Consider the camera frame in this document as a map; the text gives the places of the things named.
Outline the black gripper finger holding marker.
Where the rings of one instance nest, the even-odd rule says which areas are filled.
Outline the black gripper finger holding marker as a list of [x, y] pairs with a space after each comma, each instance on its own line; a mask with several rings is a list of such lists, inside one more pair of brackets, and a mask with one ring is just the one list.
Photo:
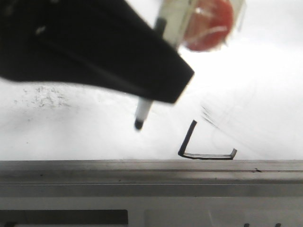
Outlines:
[[0, 75], [7, 80], [85, 84], [173, 103], [147, 81], [161, 55], [177, 57], [123, 0], [0, 3]]

